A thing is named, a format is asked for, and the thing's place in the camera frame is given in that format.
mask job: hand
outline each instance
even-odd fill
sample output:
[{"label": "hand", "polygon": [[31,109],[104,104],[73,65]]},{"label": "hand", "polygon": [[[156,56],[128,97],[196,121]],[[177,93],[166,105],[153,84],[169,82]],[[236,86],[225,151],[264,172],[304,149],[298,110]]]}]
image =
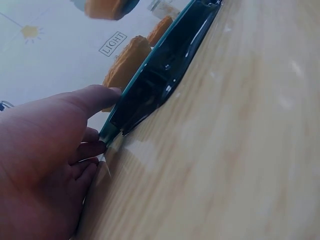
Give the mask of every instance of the hand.
[{"label": "hand", "polygon": [[88,118],[120,94],[93,85],[0,113],[0,239],[72,236],[105,151]]}]

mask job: wooden table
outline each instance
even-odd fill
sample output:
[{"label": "wooden table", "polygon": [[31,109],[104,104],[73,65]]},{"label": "wooden table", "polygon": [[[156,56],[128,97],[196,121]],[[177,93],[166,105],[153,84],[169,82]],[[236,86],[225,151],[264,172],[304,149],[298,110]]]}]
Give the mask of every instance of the wooden table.
[{"label": "wooden table", "polygon": [[224,0],[172,97],[108,152],[76,239],[320,239],[319,12]]}]

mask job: sun illustration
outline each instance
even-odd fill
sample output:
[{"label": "sun illustration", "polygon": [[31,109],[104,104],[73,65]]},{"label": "sun illustration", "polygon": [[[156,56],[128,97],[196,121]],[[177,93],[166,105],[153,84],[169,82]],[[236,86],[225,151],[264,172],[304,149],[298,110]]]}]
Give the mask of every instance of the sun illustration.
[{"label": "sun illustration", "polygon": [[15,20],[3,14],[2,12],[0,12],[0,15],[21,28],[20,31],[25,39],[25,44],[27,44],[29,40],[31,40],[32,43],[35,42],[35,39],[41,40],[41,37],[39,37],[39,35],[44,34],[44,32],[42,32],[43,28],[29,25],[22,26],[21,24],[17,23]]},{"label": "sun illustration", "polygon": [[24,37],[24,39],[26,39],[25,43],[27,44],[29,42],[29,40],[32,41],[32,43],[35,42],[35,39],[39,39],[41,40],[41,37],[39,37],[40,34],[44,34],[42,32],[43,28],[38,28],[37,26],[24,26],[21,29],[21,33]]}]

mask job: teal plastic edge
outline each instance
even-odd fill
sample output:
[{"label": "teal plastic edge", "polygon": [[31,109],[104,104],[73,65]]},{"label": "teal plastic edge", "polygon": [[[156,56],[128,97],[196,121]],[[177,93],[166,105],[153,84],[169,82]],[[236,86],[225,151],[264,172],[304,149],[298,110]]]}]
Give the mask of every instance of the teal plastic edge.
[{"label": "teal plastic edge", "polygon": [[190,1],[188,3],[188,5],[182,10],[182,12],[179,14],[179,16],[174,20],[174,22],[171,24],[171,26],[165,31],[165,33],[163,34],[163,36],[160,38],[160,40],[157,42],[157,44],[154,46],[154,48],[152,49],[152,51],[150,52],[150,54],[146,57],[146,59],[143,61],[143,63],[141,64],[141,66],[139,67],[139,69],[136,71],[136,73],[134,74],[134,76],[132,77],[132,79],[130,80],[130,82],[128,83],[128,85],[126,86],[126,88],[124,89],[120,99],[118,100],[118,103],[112,108],[108,118],[106,119],[100,133],[104,132],[105,130],[107,130],[107,124],[108,122],[111,120],[111,118],[113,117],[115,111],[118,109],[118,105],[119,103],[122,101],[123,98],[126,97],[127,92],[129,91],[129,89],[131,88],[131,86],[134,84],[134,82],[136,81],[137,77],[139,76],[139,74],[141,73],[141,71],[143,70],[143,68],[145,67],[146,64],[148,64],[150,58],[153,56],[154,52],[157,50],[158,47],[160,47],[162,45],[162,43],[165,41],[165,39],[167,38],[167,35],[175,28],[175,26],[177,25],[177,23],[180,21],[180,19],[186,14],[186,12],[189,10],[190,6],[194,3],[194,1]]}]

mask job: orange cookie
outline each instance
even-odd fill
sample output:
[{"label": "orange cookie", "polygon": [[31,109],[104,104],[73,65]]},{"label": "orange cookie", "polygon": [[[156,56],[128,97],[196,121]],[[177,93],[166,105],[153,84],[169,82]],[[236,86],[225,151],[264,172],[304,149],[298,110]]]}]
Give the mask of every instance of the orange cookie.
[{"label": "orange cookie", "polygon": [[128,0],[86,0],[84,12],[93,19],[119,20]]},{"label": "orange cookie", "polygon": [[157,44],[172,23],[172,18],[170,16],[166,16],[155,26],[153,31],[150,32],[149,36],[146,38],[148,39],[151,47],[154,47]]},{"label": "orange cookie", "polygon": [[[151,47],[145,37],[136,36],[131,39],[110,68],[102,85],[117,87],[123,91],[150,52]],[[111,109],[112,107],[106,108],[103,112],[110,112]]]}]

